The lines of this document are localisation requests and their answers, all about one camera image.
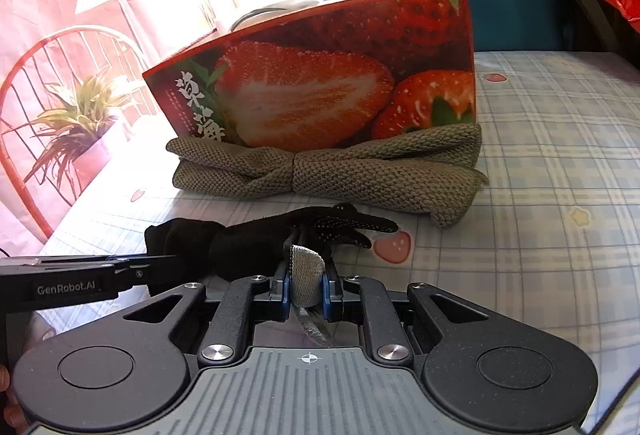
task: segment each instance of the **knitted fabric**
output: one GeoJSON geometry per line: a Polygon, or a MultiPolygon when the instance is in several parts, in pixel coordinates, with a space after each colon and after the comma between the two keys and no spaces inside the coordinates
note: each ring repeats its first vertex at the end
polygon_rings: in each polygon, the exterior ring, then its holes
{"type": "Polygon", "coordinates": [[[324,261],[318,253],[301,245],[292,245],[289,256],[293,313],[309,339],[321,347],[331,346],[327,322],[318,314],[322,310],[324,261]]]}
{"type": "Polygon", "coordinates": [[[474,170],[481,142],[479,125],[461,123],[300,154],[191,137],[166,148],[180,157],[180,189],[242,200],[294,191],[428,213],[437,227],[451,227],[487,182],[474,170]]]}

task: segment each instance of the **gray ribbed surface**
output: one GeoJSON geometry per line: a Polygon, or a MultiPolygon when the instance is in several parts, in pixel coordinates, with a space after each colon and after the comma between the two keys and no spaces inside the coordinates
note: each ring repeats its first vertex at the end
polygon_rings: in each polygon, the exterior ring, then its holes
{"type": "MultiPolygon", "coordinates": [[[[51,435],[39,427],[33,435],[51,435]]],[[[406,370],[360,349],[254,349],[201,374],[182,404],[135,435],[476,435],[441,414],[406,370]],[[321,359],[305,363],[302,357],[321,359]]],[[[577,435],[565,430],[565,435],[577,435]]]]}

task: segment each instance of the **red cardboard box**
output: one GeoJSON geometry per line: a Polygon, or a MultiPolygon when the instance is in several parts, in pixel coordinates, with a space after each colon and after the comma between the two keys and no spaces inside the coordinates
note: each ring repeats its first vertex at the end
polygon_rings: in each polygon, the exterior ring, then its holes
{"type": "Polygon", "coordinates": [[[341,0],[183,50],[144,73],[179,136],[290,152],[473,122],[467,0],[341,0]]]}

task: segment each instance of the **sliced strawberry image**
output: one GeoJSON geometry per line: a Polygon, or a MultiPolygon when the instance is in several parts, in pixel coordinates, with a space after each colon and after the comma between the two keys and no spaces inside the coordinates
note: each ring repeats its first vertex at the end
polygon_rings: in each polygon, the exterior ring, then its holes
{"type": "Polygon", "coordinates": [[[391,102],[373,121],[371,138],[391,138],[412,128],[473,123],[475,115],[474,73],[420,72],[396,85],[391,102]]]}
{"type": "Polygon", "coordinates": [[[289,152],[352,136],[388,104],[394,86],[389,70],[363,54],[245,41],[227,49],[222,64],[216,92],[238,136],[289,152]]]}

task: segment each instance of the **bed sheet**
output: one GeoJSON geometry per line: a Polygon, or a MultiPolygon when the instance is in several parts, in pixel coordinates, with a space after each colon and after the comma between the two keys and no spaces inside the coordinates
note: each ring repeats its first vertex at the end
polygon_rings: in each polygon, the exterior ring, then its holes
{"type": "MultiPolygon", "coordinates": [[[[604,53],[476,54],[482,189],[454,228],[427,217],[358,206],[391,218],[410,242],[404,262],[340,247],[343,275],[404,290],[427,281],[561,336],[585,350],[600,378],[590,428],[640,365],[640,73],[604,53]]],[[[332,201],[284,194],[236,202],[171,185],[173,135],[157,121],[137,134],[78,199],[43,255],[140,253],[144,229],[173,217],[236,224],[332,201]]],[[[222,285],[215,279],[211,285],[222,285]]],[[[58,332],[146,296],[44,311],[58,332]]],[[[305,344],[291,323],[265,325],[265,343],[305,344]]],[[[338,342],[352,332],[338,332],[338,342]]],[[[637,435],[640,389],[607,430],[637,435]]]]}

